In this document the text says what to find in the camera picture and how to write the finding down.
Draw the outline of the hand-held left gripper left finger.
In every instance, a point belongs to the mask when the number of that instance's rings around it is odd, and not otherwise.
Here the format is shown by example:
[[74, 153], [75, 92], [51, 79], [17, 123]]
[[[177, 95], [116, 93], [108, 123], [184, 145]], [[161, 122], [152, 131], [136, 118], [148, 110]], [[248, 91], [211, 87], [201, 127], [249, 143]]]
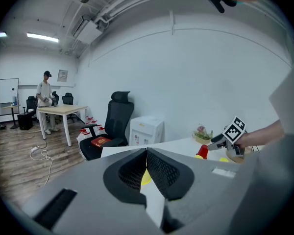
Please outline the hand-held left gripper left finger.
[[146, 162], [146, 149], [141, 148], [111, 164], [103, 174], [105, 187], [123, 203], [146, 204], [145, 195], [140, 193]]

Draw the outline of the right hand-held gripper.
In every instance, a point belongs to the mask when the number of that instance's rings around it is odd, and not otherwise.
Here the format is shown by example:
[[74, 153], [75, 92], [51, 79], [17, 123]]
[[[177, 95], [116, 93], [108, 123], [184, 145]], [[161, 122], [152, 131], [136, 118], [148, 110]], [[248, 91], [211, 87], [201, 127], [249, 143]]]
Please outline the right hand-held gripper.
[[223, 133], [213, 137], [210, 145], [207, 146], [208, 151], [227, 148], [232, 156], [243, 156], [244, 148], [240, 148], [235, 143], [245, 133], [245, 122], [238, 116], [235, 116], [231, 123], [224, 129]]

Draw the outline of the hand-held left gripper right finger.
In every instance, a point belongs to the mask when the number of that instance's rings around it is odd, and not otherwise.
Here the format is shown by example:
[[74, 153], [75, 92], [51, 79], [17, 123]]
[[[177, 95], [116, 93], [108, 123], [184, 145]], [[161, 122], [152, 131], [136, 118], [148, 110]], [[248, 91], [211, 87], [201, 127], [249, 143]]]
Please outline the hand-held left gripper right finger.
[[193, 171], [155, 149], [147, 148], [146, 153], [147, 171], [164, 198], [169, 201], [183, 198], [194, 183]]

